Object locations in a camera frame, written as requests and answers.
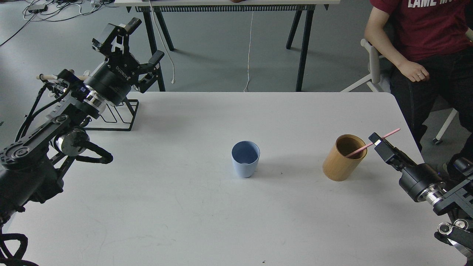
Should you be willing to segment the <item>person's hand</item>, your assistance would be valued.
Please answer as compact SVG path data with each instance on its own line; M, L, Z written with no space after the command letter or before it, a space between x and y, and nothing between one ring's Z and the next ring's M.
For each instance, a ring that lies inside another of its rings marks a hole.
M397 69L411 82L426 82L430 79L430 74L425 67L407 59L400 62Z

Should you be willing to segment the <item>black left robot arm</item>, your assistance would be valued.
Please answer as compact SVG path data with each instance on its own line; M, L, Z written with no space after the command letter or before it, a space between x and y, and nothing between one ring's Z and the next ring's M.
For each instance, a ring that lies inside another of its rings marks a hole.
M164 52L156 50L145 64L129 51L129 37L141 24L134 17L128 24L108 24L100 37L92 40L95 51L105 60L91 75L76 76L64 69L57 75L40 74L43 83L37 99L14 143L1 149L1 227L25 204L44 203L64 190L64 175L75 161L108 164L113 155L92 143L88 123L109 109L120 117L117 107L127 107L135 122L138 100L128 99L135 89L146 92L160 76L159 62Z

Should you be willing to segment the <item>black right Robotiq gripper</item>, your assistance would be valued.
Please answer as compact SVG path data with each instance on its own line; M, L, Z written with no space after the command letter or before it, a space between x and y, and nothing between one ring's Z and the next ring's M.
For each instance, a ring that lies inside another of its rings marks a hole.
M401 171L399 185L414 202L424 201L424 199L421 199L421 194L431 185L442 181L438 172L430 165L426 163L416 165L403 151L377 133L372 133L369 140L375 145L374 150L386 164L397 171Z

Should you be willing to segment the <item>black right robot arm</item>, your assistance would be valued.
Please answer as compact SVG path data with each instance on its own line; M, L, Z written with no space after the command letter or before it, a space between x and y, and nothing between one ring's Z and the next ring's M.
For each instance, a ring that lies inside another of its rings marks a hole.
M437 240L455 247L466 257L466 265L471 266L472 163L465 158L456 160L454 166L463 174L463 179L454 181L449 177L442 178L426 163L415 163L376 133L372 133L369 140L382 160L401 172L399 185L412 200L428 202L438 216L448 215L450 221L439 224L434 236Z

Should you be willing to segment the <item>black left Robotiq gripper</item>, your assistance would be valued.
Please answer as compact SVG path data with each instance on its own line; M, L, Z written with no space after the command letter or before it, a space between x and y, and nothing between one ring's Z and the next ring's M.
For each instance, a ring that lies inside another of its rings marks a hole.
M86 78L85 84L113 105L120 104L131 87L145 93L157 82L160 92L165 91L164 80L160 68L160 60L164 52L157 50L146 64L140 64L129 51L129 36L135 32L142 21L136 17L128 24L108 24L99 37L92 39L92 48L103 54L105 60ZM117 62L110 65L109 59ZM137 67L128 73L121 66L125 62Z

